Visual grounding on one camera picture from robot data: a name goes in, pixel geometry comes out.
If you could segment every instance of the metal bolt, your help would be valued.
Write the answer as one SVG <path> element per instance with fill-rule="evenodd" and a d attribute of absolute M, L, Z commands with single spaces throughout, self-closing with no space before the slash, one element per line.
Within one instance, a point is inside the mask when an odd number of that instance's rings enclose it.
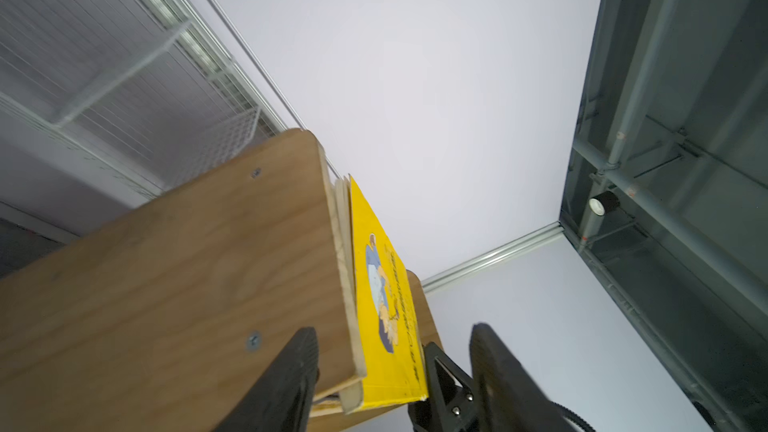
<path fill-rule="evenodd" d="M 253 332 L 245 342 L 245 349 L 249 352 L 253 352 L 254 350 L 258 350 L 259 347 L 261 347 L 261 334 Z"/>

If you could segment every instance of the book cover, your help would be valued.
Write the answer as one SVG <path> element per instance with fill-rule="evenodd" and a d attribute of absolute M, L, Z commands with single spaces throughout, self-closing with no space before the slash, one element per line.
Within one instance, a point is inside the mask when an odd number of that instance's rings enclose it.
<path fill-rule="evenodd" d="M 424 360 L 406 268 L 352 178 L 350 211 L 357 319 L 368 370 L 356 409 L 424 400 Z"/>

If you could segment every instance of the cartoon figure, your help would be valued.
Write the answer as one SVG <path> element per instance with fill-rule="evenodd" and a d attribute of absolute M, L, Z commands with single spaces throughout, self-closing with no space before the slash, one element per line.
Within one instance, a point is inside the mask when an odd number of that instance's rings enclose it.
<path fill-rule="evenodd" d="M 366 265 L 368 267 L 368 282 L 371 285 L 371 296 L 373 305 L 379 315 L 379 337 L 381 337 L 384 348 L 390 354 L 394 354 L 393 344 L 397 345 L 397 319 L 400 313 L 397 310 L 397 303 L 392 295 L 392 286 L 384 273 L 382 262 L 379 258 L 379 251 L 376 250 L 376 236 L 371 234 L 371 244 L 366 245 Z M 392 297 L 395 313 L 389 313 L 389 301 L 386 291 Z"/>

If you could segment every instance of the wooden panel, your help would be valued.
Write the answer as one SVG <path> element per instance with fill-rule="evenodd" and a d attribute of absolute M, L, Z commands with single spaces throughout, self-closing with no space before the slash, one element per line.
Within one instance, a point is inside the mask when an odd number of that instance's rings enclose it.
<path fill-rule="evenodd" d="M 427 297 L 424 295 L 422 284 L 418 280 L 416 274 L 411 271 L 408 271 L 408 283 L 411 285 L 413 305 L 416 310 L 416 322 L 418 324 L 418 332 L 422 340 L 422 345 L 427 345 L 429 342 L 435 342 L 442 348 L 442 342 L 437 334 L 435 321 L 432 320 L 432 312 L 429 311 Z M 310 418 L 310 423 L 306 430 L 307 432 L 338 432 L 339 430 L 348 429 L 351 426 L 365 422 L 366 420 L 379 417 L 379 415 L 385 414 L 398 407 L 403 406 L 363 410 L 349 415 L 333 414 Z"/>
<path fill-rule="evenodd" d="M 208 431 L 302 326 L 357 380 L 327 173 L 284 132 L 0 281 L 0 429 Z"/>

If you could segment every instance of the wire shelf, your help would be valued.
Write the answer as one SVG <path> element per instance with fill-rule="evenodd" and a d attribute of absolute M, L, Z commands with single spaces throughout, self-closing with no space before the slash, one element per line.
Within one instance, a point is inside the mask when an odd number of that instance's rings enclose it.
<path fill-rule="evenodd" d="M 186 0 L 0 0 L 0 110 L 147 197 L 278 133 L 238 72 Z"/>

